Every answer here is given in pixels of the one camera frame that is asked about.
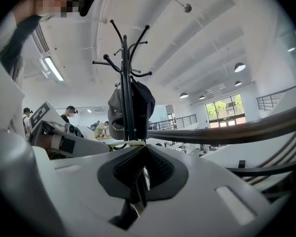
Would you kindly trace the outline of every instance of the coat rack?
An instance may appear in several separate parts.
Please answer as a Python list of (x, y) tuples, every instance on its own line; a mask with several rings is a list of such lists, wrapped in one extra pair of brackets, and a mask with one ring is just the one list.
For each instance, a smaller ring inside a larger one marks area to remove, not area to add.
[(114, 53), (116, 55), (118, 52), (121, 52), (121, 68), (116, 66), (110, 57), (105, 54), (103, 58), (107, 62), (97, 62), (92, 61), (92, 64), (100, 64), (100, 65), (109, 65), (111, 66), (116, 72), (120, 74), (120, 87), (121, 87), (121, 98), (122, 98), (122, 112), (123, 112), (123, 124), (124, 124), (124, 137), (126, 140), (137, 140), (136, 136), (136, 128), (134, 122), (134, 109), (133, 109), (133, 100), (132, 100), (132, 88), (131, 88), (131, 80), (130, 76), (133, 75), (134, 77), (146, 77), (151, 76), (152, 72), (148, 72), (142, 75), (135, 74), (134, 72), (141, 73), (141, 71), (133, 70), (132, 69), (132, 60), (134, 57), (134, 53), (137, 49), (137, 46), (140, 44), (147, 44), (147, 41), (141, 42), (141, 39), (145, 35), (146, 31), (150, 28), (149, 25), (145, 26), (142, 34), (139, 36), (136, 43), (127, 46), (127, 36), (124, 35), (123, 38), (116, 27), (114, 20), (110, 20), (114, 29), (117, 32), (117, 35), (120, 39), (121, 49)]

